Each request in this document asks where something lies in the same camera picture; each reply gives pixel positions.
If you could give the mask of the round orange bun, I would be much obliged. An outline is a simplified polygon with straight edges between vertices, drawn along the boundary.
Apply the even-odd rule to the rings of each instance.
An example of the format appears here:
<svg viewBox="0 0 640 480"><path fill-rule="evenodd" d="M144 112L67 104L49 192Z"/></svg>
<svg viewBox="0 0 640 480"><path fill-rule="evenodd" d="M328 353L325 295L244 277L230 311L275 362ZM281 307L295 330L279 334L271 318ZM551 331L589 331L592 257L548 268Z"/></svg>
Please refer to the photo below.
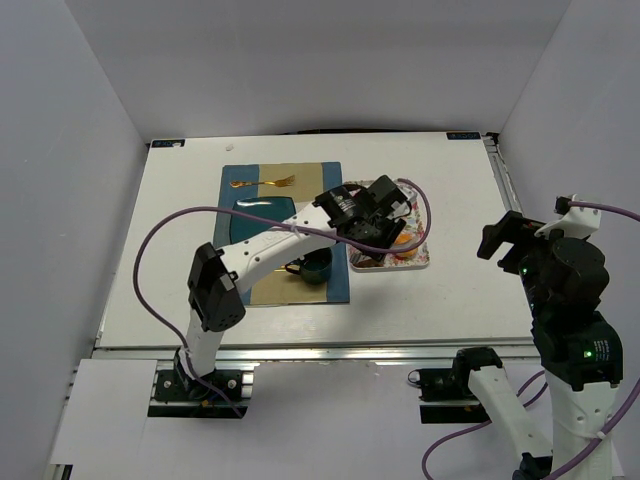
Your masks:
<svg viewBox="0 0 640 480"><path fill-rule="evenodd" d="M416 242L419 240L419 236L404 232L398 235L392 245L393 255L399 259L408 259L416 255L418 248L415 247Z"/></svg>

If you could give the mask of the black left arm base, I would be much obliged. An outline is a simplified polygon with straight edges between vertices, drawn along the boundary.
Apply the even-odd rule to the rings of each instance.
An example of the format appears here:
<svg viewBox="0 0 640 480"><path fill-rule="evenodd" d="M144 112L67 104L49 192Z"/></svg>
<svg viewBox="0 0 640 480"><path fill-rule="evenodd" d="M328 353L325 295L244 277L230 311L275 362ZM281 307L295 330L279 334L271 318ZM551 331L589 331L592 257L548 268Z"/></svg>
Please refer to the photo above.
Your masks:
<svg viewBox="0 0 640 480"><path fill-rule="evenodd" d="M206 375L204 380L222 391L229 400L240 402L248 399L251 393L251 386L244 382L244 377L241 370L216 370ZM182 378L173 369L161 369L157 372L152 399L164 404L201 403L204 400L228 404L217 391L189 377Z"/></svg>

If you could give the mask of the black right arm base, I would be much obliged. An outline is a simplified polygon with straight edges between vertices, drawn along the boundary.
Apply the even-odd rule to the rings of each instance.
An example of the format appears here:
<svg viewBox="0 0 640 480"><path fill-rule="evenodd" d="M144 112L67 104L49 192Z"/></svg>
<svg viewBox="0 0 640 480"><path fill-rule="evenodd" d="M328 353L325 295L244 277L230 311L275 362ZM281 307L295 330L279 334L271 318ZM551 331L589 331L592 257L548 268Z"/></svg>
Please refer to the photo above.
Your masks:
<svg viewBox="0 0 640 480"><path fill-rule="evenodd" d="M449 368L414 369L407 375L408 383L421 391L424 402L463 401L469 408L480 403L468 387L470 373L482 367L503 367L503 362L491 347L469 347L459 350Z"/></svg>

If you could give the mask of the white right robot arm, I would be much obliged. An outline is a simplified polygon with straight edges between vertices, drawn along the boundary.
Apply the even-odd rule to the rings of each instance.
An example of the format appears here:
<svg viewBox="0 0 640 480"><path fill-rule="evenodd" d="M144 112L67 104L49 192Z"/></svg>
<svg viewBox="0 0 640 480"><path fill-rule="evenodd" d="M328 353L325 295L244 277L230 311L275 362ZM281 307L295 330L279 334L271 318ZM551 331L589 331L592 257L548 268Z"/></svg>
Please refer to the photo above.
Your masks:
<svg viewBox="0 0 640 480"><path fill-rule="evenodd" d="M509 211L482 231L478 256L504 244L499 267L522 281L552 404L547 440L509 386L502 364L473 361L466 386L510 440L516 479L610 479L612 409L623 378L619 335L598 312L609 283L604 254L588 240L599 223L566 213L544 225Z"/></svg>

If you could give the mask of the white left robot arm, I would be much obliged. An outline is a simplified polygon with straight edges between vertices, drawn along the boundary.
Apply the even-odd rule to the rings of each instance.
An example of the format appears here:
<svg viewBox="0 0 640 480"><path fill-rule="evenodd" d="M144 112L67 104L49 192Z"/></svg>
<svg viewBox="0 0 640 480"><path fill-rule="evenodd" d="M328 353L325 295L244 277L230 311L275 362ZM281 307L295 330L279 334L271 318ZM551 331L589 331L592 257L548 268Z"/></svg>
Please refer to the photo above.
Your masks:
<svg viewBox="0 0 640 480"><path fill-rule="evenodd" d="M200 246L187 285L190 323L187 345L174 358L176 377L192 392L215 370L223 334L244 317L242 295L277 267L330 248L333 238L351 240L356 249L382 259L404 229L401 214L409 199L383 175L367 187L338 186L318 195L284 221L251 238L216 248Z"/></svg>

